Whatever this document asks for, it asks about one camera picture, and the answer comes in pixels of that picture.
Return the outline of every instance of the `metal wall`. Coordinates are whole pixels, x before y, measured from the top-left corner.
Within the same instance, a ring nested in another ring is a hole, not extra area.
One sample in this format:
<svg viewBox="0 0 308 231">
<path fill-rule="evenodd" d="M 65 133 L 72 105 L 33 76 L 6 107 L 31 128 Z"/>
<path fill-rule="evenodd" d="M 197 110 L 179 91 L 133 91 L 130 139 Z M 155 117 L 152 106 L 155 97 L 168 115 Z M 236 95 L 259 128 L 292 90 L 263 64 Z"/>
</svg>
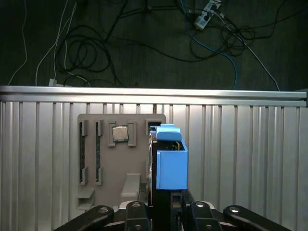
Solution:
<svg viewBox="0 0 308 231">
<path fill-rule="evenodd" d="M 79 114 L 153 112 L 181 128 L 195 199 L 308 230 L 305 93 L 55 89 L 0 88 L 2 231 L 53 230 L 80 214 Z"/>
</svg>

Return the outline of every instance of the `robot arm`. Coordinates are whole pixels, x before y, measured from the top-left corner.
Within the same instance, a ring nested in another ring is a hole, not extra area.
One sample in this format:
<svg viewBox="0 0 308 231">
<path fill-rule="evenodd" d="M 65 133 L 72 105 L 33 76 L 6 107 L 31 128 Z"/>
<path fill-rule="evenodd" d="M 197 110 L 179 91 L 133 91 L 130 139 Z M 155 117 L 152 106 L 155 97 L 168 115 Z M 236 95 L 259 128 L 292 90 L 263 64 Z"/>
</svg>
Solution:
<svg viewBox="0 0 308 231">
<path fill-rule="evenodd" d="M 96 206 L 56 231 L 288 231 L 238 205 L 220 213 L 209 202 L 195 201 L 187 189 L 188 150 L 174 125 L 151 127 L 149 160 L 139 201 L 124 202 L 116 212 Z"/>
</svg>

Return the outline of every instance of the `power strip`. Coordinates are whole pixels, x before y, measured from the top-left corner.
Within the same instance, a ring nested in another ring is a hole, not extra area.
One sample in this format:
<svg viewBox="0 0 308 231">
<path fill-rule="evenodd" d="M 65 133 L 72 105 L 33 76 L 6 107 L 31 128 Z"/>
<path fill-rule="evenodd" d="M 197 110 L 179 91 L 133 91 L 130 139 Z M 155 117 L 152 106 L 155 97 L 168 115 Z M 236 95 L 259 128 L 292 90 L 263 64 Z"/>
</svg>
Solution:
<svg viewBox="0 0 308 231">
<path fill-rule="evenodd" d="M 210 0 L 210 2 L 205 6 L 202 11 L 202 14 L 198 16 L 194 25 L 198 30 L 203 30 L 208 22 L 213 17 L 213 14 L 210 12 L 211 10 L 217 10 L 221 6 L 221 0 Z"/>
</svg>

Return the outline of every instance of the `metal bolt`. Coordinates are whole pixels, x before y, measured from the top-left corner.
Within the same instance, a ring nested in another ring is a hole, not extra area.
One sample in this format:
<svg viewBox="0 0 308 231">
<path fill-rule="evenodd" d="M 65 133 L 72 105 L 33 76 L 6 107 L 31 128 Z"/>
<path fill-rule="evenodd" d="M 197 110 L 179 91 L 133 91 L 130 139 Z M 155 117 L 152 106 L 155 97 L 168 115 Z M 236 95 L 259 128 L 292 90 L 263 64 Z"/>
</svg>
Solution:
<svg viewBox="0 0 308 231">
<path fill-rule="evenodd" d="M 139 207 L 139 206 L 140 206 L 140 204 L 138 202 L 133 203 L 133 207 Z"/>
<path fill-rule="evenodd" d="M 231 207 L 230 210 L 233 213 L 238 213 L 240 211 L 238 208 L 235 208 L 235 207 Z"/>
<path fill-rule="evenodd" d="M 99 213 L 106 213 L 106 212 L 108 212 L 108 209 L 107 209 L 106 207 L 103 207 L 103 208 L 100 208 L 100 209 L 98 210 L 98 212 L 99 212 Z"/>
<path fill-rule="evenodd" d="M 198 207 L 203 207 L 203 206 L 204 206 L 204 203 L 202 203 L 202 202 L 197 202 L 197 203 L 196 203 L 196 206 L 198 206 Z"/>
</svg>

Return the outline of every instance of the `blue 3d-printed part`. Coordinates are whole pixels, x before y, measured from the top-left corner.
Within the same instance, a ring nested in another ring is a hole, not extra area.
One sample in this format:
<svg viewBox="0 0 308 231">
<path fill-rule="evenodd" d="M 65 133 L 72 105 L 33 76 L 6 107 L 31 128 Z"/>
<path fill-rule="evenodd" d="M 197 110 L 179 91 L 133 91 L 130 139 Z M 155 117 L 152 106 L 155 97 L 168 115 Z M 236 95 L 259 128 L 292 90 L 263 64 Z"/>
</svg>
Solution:
<svg viewBox="0 0 308 231">
<path fill-rule="evenodd" d="M 156 188 L 161 190 L 185 190 L 188 187 L 188 150 L 180 128 L 162 124 L 156 128 L 158 141 L 182 143 L 182 150 L 157 150 Z"/>
</svg>

